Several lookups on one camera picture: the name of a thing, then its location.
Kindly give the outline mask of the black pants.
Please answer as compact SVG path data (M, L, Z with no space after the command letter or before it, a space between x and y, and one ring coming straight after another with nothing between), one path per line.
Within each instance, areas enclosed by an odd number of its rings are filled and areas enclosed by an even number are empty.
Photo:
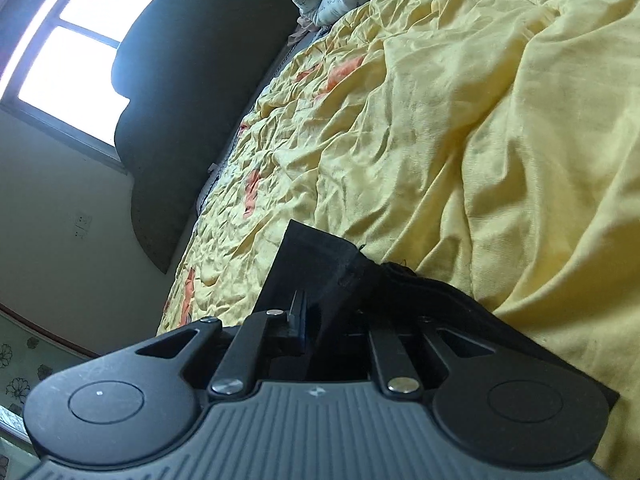
M348 240L292 220L253 311L286 310L296 292L305 294L316 322L311 340L321 347L334 333L345 333L347 320L360 312L393 328L419 320L440 323L588 376L454 286L398 263L376 263Z

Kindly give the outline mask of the yellow floral bedspread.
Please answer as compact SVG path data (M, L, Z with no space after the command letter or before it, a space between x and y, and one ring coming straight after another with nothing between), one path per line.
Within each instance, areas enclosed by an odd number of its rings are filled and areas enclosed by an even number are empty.
M370 0L268 84L160 331L233 325L288 222L447 282L620 394L639 474L639 0Z

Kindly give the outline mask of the white wall socket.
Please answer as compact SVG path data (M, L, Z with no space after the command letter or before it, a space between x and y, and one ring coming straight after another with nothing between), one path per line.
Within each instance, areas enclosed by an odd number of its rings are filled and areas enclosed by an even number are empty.
M78 240L83 240L89 233L92 217L85 212L78 212L74 220L73 236Z

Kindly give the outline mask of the glass wardrobe sliding door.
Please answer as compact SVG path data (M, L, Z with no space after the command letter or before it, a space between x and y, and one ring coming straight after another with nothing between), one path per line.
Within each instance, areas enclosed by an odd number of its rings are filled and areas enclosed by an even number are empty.
M56 372L98 355L1 307L1 437L26 453L36 452L20 427L35 386Z

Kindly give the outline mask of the bright window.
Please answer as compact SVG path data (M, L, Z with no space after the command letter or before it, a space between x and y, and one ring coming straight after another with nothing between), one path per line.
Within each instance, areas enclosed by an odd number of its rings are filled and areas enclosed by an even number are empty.
M117 165L128 104L112 85L122 40L152 0L9 0L1 107L78 151Z

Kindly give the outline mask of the dark upholstered headboard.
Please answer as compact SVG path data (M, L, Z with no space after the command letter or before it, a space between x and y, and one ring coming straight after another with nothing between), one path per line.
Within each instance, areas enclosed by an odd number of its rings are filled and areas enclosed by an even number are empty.
M152 0L118 47L112 85L129 102L115 150L134 179L134 235L160 272L297 18L292 0Z

